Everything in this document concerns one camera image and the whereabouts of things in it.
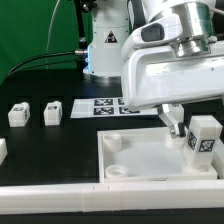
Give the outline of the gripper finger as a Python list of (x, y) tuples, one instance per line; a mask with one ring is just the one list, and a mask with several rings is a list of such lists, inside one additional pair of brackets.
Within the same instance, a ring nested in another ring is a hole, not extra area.
[(184, 121), (179, 123), (172, 115), (172, 104), (162, 104), (157, 108), (159, 118), (170, 130), (172, 138), (183, 138), (186, 136)]

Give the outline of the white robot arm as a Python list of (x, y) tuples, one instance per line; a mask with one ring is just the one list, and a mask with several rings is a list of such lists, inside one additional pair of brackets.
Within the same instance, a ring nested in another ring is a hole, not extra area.
[(117, 80), (132, 111), (155, 108), (171, 136), (184, 136), (176, 104), (224, 96), (224, 40), (213, 16), (221, 0), (81, 0), (92, 14), (84, 76)]

